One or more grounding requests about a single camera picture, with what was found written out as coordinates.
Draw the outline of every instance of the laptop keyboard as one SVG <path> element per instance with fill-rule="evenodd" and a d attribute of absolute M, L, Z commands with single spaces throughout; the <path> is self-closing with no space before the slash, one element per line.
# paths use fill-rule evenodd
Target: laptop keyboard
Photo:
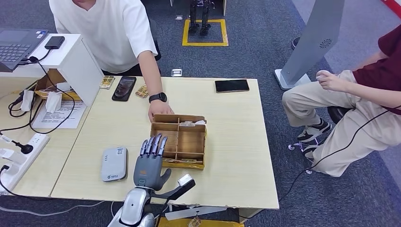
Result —
<path fill-rule="evenodd" d="M 21 60 L 21 56 L 29 49 L 28 44 L 7 44 L 0 45 L 0 61 L 16 62 Z"/>

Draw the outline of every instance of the smartwatch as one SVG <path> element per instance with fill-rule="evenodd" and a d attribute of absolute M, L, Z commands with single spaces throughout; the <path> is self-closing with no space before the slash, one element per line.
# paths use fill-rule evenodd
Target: smartwatch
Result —
<path fill-rule="evenodd" d="M 154 100 L 160 100 L 165 103 L 165 102 L 167 102 L 167 95 L 165 95 L 163 92 L 161 92 L 159 94 L 152 95 L 149 97 L 149 103 Z"/>

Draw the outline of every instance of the gray stand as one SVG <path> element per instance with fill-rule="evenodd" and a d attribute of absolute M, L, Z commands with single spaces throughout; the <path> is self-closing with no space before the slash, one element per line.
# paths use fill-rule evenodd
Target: gray stand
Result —
<path fill-rule="evenodd" d="M 309 83 L 306 72 L 336 44 L 344 0 L 316 0 L 294 52 L 282 70 L 275 70 L 281 89 Z"/>

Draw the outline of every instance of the laptop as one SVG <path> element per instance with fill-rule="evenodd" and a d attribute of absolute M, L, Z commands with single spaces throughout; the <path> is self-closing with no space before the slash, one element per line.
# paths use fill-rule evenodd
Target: laptop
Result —
<path fill-rule="evenodd" d="M 12 72 L 46 38 L 45 29 L 0 28 L 0 72 Z"/>

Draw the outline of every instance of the seated person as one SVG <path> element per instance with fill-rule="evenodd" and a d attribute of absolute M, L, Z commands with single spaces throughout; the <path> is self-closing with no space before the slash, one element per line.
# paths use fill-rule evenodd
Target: seated person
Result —
<path fill-rule="evenodd" d="M 401 26 L 379 39 L 380 52 L 355 71 L 339 75 L 327 71 L 316 74 L 317 82 L 295 87 L 283 95 L 283 106 L 291 126 L 306 125 L 298 136 L 312 141 L 331 129 L 315 111 L 317 107 L 341 106 L 351 109 L 334 127 L 324 144 L 309 146 L 304 154 L 314 164 L 345 148 L 354 133 L 364 126 L 346 149 L 325 158 L 315 171 L 339 177 L 348 165 L 374 150 L 385 150 L 401 143 Z"/>
<path fill-rule="evenodd" d="M 141 76 L 149 96 L 163 92 L 145 7 L 140 0 L 49 0 L 58 33 L 82 34 L 106 75 Z M 161 99 L 148 116 L 174 114 Z"/>

